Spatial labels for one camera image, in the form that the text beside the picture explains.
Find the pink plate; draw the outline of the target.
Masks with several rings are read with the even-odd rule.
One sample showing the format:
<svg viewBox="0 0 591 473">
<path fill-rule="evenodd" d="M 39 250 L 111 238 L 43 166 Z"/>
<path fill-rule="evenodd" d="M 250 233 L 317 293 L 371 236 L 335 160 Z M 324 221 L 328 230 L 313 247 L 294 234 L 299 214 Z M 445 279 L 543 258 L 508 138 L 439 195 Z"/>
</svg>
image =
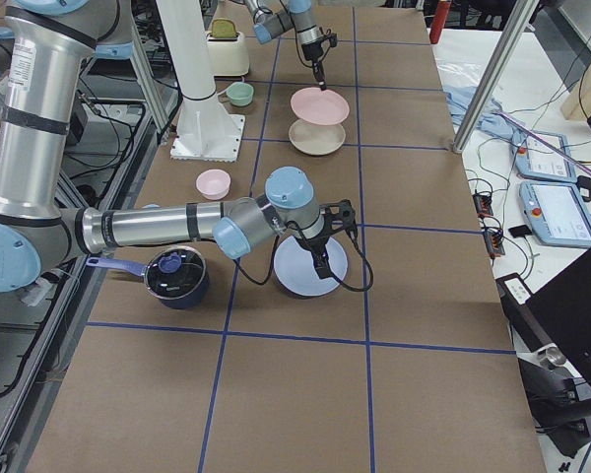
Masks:
<svg viewBox="0 0 591 473">
<path fill-rule="evenodd" d="M 298 90 L 290 105 L 298 118 L 316 125 L 341 124 L 350 113 L 350 106 L 341 95 L 317 87 Z"/>
</svg>

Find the blue plate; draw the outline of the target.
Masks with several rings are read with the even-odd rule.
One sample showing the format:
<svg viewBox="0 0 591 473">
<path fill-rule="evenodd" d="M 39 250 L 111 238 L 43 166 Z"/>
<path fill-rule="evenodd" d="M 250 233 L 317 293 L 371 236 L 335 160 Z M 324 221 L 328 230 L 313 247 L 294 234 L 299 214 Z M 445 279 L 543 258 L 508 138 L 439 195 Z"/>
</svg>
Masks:
<svg viewBox="0 0 591 473">
<path fill-rule="evenodd" d="M 349 267 L 346 251 L 332 237 L 327 242 L 326 249 L 331 270 L 338 278 L 344 279 Z M 300 296 L 319 297 L 340 286 L 332 277 L 318 277 L 311 253 L 302 249 L 294 236 L 289 236 L 279 244 L 274 257 L 274 269 L 281 284 Z"/>
</svg>

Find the cream plate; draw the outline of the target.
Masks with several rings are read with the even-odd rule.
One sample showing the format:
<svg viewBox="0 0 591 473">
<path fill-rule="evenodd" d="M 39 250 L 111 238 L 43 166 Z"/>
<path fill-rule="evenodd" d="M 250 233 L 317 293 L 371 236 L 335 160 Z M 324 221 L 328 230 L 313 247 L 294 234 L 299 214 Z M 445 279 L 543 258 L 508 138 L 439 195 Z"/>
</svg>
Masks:
<svg viewBox="0 0 591 473">
<path fill-rule="evenodd" d="M 346 131 L 341 124 L 316 125 L 298 119 L 290 126 L 289 140 L 300 152 L 321 157 L 334 153 L 344 145 Z"/>
</svg>

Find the green bowl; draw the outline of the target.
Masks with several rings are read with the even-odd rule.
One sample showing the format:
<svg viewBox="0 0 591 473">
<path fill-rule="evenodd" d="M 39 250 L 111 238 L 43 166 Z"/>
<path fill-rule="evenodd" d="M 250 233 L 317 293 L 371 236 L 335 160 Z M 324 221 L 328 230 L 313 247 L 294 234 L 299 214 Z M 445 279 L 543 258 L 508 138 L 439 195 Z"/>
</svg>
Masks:
<svg viewBox="0 0 591 473">
<path fill-rule="evenodd" d="M 226 88 L 226 96 L 233 106 L 245 107 L 253 101 L 254 88 L 245 82 L 235 82 Z"/>
</svg>

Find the cream toaster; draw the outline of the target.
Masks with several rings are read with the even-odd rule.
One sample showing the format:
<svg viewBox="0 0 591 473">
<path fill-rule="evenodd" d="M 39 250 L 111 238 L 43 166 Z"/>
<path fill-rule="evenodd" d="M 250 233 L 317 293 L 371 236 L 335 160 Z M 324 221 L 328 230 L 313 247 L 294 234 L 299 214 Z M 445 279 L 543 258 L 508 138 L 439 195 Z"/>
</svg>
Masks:
<svg viewBox="0 0 591 473">
<path fill-rule="evenodd" d="M 245 76 L 249 72 L 250 59 L 246 36 L 239 29 L 237 31 L 236 40 L 217 40 L 211 36 L 211 27 L 206 31 L 208 51 L 215 76 L 237 77 Z"/>
</svg>

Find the bread slice in toaster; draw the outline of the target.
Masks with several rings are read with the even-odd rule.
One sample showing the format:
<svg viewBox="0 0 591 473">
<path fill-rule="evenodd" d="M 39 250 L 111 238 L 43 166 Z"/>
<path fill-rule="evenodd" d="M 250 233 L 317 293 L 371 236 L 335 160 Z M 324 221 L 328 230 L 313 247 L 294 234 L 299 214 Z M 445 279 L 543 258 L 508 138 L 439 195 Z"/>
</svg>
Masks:
<svg viewBox="0 0 591 473">
<path fill-rule="evenodd" d="M 236 40 L 238 31 L 234 21 L 227 18 L 217 18 L 211 25 L 211 36 L 217 40 Z"/>
</svg>

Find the pink bowl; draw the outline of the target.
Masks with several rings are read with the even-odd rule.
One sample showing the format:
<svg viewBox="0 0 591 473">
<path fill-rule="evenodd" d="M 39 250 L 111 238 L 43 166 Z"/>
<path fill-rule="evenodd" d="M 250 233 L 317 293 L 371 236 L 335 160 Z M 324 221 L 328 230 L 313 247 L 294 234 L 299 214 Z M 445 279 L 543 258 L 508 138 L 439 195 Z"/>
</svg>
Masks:
<svg viewBox="0 0 591 473">
<path fill-rule="evenodd" d="M 230 175 L 222 169 L 207 169 L 195 180 L 198 192 L 209 200 L 221 200 L 226 197 L 230 192 L 230 184 Z"/>
</svg>

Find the clear plastic bag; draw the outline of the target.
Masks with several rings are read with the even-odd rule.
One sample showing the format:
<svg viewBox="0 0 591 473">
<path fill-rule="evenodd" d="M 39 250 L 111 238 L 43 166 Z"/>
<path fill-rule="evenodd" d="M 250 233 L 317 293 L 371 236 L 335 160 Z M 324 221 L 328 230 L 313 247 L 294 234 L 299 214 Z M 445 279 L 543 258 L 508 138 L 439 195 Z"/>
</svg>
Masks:
<svg viewBox="0 0 591 473">
<path fill-rule="evenodd" d="M 481 81 L 483 72 L 479 64 L 444 58 L 436 58 L 435 64 L 443 86 L 477 87 Z"/>
</svg>

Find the red cylinder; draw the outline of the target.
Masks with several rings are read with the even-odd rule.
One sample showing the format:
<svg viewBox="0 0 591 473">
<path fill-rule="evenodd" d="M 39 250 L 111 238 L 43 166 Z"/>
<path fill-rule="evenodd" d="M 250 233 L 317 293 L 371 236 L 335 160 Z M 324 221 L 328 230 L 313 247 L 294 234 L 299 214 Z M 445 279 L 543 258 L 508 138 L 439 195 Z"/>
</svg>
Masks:
<svg viewBox="0 0 591 473">
<path fill-rule="evenodd" d="M 439 43 L 442 30 L 444 29 L 447 21 L 450 6 L 450 0 L 439 0 L 437 2 L 429 30 L 429 42 L 431 44 Z"/>
</svg>

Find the dark blue pot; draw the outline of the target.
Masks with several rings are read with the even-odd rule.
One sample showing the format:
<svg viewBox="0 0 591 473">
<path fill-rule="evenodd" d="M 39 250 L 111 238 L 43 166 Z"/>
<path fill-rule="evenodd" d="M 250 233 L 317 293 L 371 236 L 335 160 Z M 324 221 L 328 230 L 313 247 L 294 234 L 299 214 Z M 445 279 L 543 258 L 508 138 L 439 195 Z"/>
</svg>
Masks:
<svg viewBox="0 0 591 473">
<path fill-rule="evenodd" d="M 176 245 L 156 254 L 148 263 L 91 256 L 91 267 L 124 271 L 139 277 L 147 291 L 163 305 L 187 309 L 208 293 L 210 277 L 203 255 L 190 246 Z"/>
</svg>

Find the glass pot lid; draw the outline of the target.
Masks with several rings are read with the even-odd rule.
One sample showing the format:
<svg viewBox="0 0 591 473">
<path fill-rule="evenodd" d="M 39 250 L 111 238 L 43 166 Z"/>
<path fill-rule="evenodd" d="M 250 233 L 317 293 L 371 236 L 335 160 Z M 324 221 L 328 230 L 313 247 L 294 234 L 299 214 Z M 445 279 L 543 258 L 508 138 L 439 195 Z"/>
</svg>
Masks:
<svg viewBox="0 0 591 473">
<path fill-rule="evenodd" d="M 189 246 L 174 246 L 157 254 L 147 265 L 147 288 L 164 300 L 198 294 L 208 283 L 203 256 Z"/>
</svg>

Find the small orange circuit board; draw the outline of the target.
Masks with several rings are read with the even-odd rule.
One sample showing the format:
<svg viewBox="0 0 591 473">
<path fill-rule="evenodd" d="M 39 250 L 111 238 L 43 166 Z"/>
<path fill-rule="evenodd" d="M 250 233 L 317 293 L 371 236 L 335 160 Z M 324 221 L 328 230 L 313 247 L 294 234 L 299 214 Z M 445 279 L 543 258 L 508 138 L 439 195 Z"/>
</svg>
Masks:
<svg viewBox="0 0 591 473">
<path fill-rule="evenodd" d="M 473 202 L 479 218 L 493 216 L 493 199 L 490 195 L 475 193 L 473 195 Z"/>
</svg>

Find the upper teach pendant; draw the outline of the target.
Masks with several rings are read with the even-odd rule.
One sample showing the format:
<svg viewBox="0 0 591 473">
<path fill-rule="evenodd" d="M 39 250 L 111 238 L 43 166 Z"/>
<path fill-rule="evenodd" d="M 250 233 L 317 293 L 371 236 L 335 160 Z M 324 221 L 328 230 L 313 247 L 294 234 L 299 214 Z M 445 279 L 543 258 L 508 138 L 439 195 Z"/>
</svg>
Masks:
<svg viewBox="0 0 591 473">
<path fill-rule="evenodd" d="M 577 180 L 573 163 L 519 128 L 512 133 L 510 149 L 522 177 L 566 183 Z"/>
</svg>

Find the teach pendant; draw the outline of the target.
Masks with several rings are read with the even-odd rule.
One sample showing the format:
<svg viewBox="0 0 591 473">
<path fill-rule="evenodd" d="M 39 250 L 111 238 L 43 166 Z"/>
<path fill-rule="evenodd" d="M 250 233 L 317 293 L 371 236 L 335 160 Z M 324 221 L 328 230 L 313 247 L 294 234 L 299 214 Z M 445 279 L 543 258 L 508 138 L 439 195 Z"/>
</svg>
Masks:
<svg viewBox="0 0 591 473">
<path fill-rule="evenodd" d="M 541 244 L 591 247 L 591 215 L 574 184 L 524 180 L 518 192 L 523 214 Z"/>
<path fill-rule="evenodd" d="M 522 177 L 566 183 L 577 180 L 573 163 L 519 128 L 512 133 L 510 149 Z"/>
</svg>

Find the lower teach pendant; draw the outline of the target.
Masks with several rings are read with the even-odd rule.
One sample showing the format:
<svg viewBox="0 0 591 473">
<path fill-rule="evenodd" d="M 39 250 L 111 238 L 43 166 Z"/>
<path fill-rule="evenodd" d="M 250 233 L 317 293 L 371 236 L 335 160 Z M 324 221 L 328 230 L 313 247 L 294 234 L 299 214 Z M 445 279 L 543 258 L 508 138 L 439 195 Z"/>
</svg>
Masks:
<svg viewBox="0 0 591 473">
<path fill-rule="evenodd" d="M 518 192 L 523 214 L 541 244 L 591 247 L 591 215 L 574 184 L 524 180 Z"/>
</svg>

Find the black laptop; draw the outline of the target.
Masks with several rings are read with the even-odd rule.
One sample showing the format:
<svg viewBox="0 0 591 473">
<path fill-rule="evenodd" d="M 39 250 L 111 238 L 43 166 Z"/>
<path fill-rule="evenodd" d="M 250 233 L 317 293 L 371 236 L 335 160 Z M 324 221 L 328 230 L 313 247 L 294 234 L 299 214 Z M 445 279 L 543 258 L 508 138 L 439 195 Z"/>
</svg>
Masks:
<svg viewBox="0 0 591 473">
<path fill-rule="evenodd" d="M 591 385 L 591 248 L 536 292 L 512 273 L 496 280 L 504 313 L 525 345 L 555 344 Z"/>
</svg>

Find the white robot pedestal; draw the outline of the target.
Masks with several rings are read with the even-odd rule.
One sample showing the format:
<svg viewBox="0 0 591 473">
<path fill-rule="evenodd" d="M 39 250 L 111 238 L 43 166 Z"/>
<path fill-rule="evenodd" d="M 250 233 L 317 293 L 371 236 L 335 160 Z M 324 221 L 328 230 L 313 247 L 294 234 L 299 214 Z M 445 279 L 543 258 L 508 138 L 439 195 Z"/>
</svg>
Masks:
<svg viewBox="0 0 591 473">
<path fill-rule="evenodd" d="M 245 117 L 228 113 L 218 99 L 200 3 L 161 1 L 159 12 L 182 95 L 171 156 L 236 161 Z"/>
</svg>

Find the aluminium frame post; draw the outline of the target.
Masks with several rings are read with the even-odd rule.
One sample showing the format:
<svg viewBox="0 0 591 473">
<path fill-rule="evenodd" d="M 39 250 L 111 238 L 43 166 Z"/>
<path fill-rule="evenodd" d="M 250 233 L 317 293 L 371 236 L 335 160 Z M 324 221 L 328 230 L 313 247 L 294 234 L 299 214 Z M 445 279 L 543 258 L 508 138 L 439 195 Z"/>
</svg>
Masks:
<svg viewBox="0 0 591 473">
<path fill-rule="evenodd" d="M 501 32 L 487 68 L 458 127 L 451 150 L 461 154 L 468 144 L 485 107 L 493 94 L 498 80 L 507 65 L 518 41 L 538 5 L 533 0 L 518 0 Z"/>
</svg>

